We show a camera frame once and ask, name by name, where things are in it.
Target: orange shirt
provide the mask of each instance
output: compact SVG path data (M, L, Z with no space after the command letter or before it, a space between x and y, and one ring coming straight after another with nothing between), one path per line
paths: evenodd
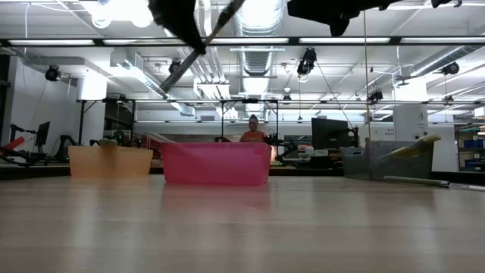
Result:
M265 136L266 134L261 131L248 131L241 136L241 142L264 142Z

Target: yellow object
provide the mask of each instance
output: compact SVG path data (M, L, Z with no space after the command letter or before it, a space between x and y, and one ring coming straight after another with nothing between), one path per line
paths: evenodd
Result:
M398 157L410 157L413 155L418 155L419 153L421 153L421 150L427 148L427 145L435 143L438 140L441 140L441 136L436 134L431 136L423 136L422 138L417 140L416 143L412 146L402 147L401 149L397 149L396 151L391 152L391 154Z

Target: shelf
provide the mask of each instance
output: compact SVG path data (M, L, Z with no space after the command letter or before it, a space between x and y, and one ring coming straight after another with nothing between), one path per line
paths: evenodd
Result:
M485 148L462 148L458 149L459 152L485 152Z
M477 170L475 167L460 167L460 171L485 172L485 167Z

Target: white pillar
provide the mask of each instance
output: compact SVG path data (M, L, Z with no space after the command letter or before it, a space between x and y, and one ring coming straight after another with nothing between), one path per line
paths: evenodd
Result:
M77 82L77 98L85 100L104 99L107 88L108 83L106 82L106 78L95 71L90 71L84 78L80 78ZM97 102L93 106L91 104L91 102L87 102L85 106L85 109L89 110L84 114L82 145L89 145L90 140L100 140L103 137L105 104L100 102Z
M422 78L408 81L395 88L398 101L427 101L426 81ZM428 135L426 105L397 105L394 107L396 141L415 141Z

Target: person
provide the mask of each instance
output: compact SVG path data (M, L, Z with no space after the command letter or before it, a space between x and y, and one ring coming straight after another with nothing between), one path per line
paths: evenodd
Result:
M264 142L266 134L258 130L258 118L255 115L251 115L249 118L249 131L245 132L240 142Z

